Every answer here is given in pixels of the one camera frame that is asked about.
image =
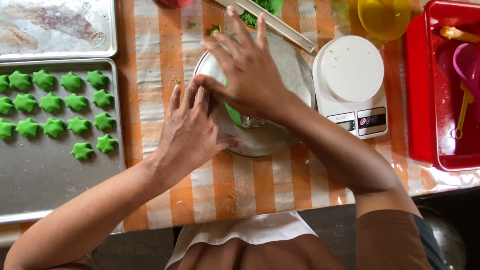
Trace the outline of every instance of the pink measuring spoon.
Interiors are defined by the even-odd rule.
[[[477,102],[475,119],[480,124],[480,52],[469,43],[458,46],[453,54],[453,67]]]

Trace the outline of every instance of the person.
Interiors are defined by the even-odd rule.
[[[256,42],[233,7],[227,17],[238,40],[215,31],[218,42],[205,40],[203,46],[220,64],[228,87],[198,75],[180,101],[175,86],[158,148],[35,223],[11,247],[5,270],[90,269],[82,259],[132,211],[216,153],[241,146],[235,137],[217,140],[218,104],[212,94],[244,115],[286,127],[352,190],[358,270],[446,269],[432,229],[391,165],[284,87],[269,53],[264,15],[258,18]],[[287,212],[184,226],[167,269],[344,267],[296,212]]]

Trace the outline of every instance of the orange striped tablecloth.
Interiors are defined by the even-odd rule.
[[[412,17],[421,12],[425,3],[410,0]],[[125,156],[130,167],[156,148],[163,111],[176,79],[182,87],[187,85],[204,53],[200,41],[217,24],[227,32],[230,27],[223,7],[212,0],[194,0],[181,10],[167,9],[153,0],[118,0],[116,4],[119,53],[115,62],[119,69]],[[356,4],[356,0],[284,0],[277,16],[318,47],[335,37],[358,35],[379,49],[385,65],[389,133],[365,141],[391,162],[412,196],[480,185],[480,171],[446,173],[408,157],[401,40],[381,42],[368,36]],[[311,66],[316,52],[298,52]],[[262,160],[221,152],[128,216],[116,231],[348,203],[354,203],[352,192],[329,174],[302,143]],[[0,226],[0,245],[11,244],[31,224]]]

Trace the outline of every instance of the green star-shaped cookie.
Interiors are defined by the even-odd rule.
[[[73,150],[70,152],[70,154],[73,154],[78,160],[89,160],[90,153],[92,152],[93,150],[89,143],[77,143],[73,146]]]
[[[102,73],[98,70],[92,72],[88,71],[85,81],[88,81],[93,88],[99,88],[107,85],[108,77],[102,75]]]
[[[0,93],[7,89],[8,83],[8,75],[0,76]]]
[[[107,154],[111,150],[115,150],[116,141],[117,140],[112,139],[108,134],[103,137],[98,137],[96,148],[102,150],[104,154]]]
[[[7,114],[12,107],[12,101],[8,97],[0,98],[0,113]]]
[[[43,126],[43,134],[52,135],[53,137],[65,130],[61,119],[55,119],[50,117]]]
[[[44,69],[39,72],[33,72],[33,82],[36,83],[38,87],[43,90],[53,85],[53,78],[55,77],[48,74],[47,71]]]
[[[98,127],[99,130],[104,131],[106,129],[112,128],[112,122],[115,119],[109,117],[108,113],[104,112],[95,116],[94,126]]]
[[[7,136],[12,135],[12,128],[15,125],[5,121],[5,119],[0,118],[0,140],[5,139]]]
[[[93,93],[92,103],[95,103],[100,108],[103,108],[107,105],[112,105],[112,102],[110,101],[112,97],[112,95],[107,94],[106,91],[102,89]]]
[[[36,104],[32,94],[18,94],[17,97],[12,101],[12,103],[15,106],[15,109],[25,110],[27,112],[31,112],[33,110],[33,106],[35,106]]]
[[[33,121],[32,118],[27,118],[25,121],[18,121],[18,125],[15,130],[20,132],[22,137],[27,137],[28,135],[35,136],[38,126],[39,124]]]
[[[64,86],[70,92],[74,91],[77,88],[80,88],[82,78],[80,76],[76,76],[73,72],[68,72],[67,75],[63,75],[61,77],[60,85]]]
[[[31,85],[30,76],[28,76],[28,74],[23,74],[18,70],[8,76],[8,80],[10,81],[11,88],[15,87],[19,90],[24,90],[27,86]]]
[[[67,122],[68,122],[67,129],[73,130],[73,132],[75,132],[75,134],[77,135],[80,135],[83,132],[90,129],[88,127],[88,120],[83,120],[78,116],[73,119],[67,120]]]
[[[40,98],[39,107],[45,109],[47,112],[60,109],[60,99],[61,98],[55,96],[52,92],[49,92],[46,97]]]
[[[65,103],[67,108],[72,108],[76,111],[81,111],[83,107],[87,106],[85,96],[79,96],[75,93],[72,93],[69,97],[66,97]]]

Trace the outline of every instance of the label on scale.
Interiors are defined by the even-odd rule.
[[[353,135],[357,135],[355,130],[355,112],[347,112],[336,115],[327,116],[327,119],[345,128]]]
[[[387,129],[385,107],[378,107],[357,112],[359,136],[383,132]]]

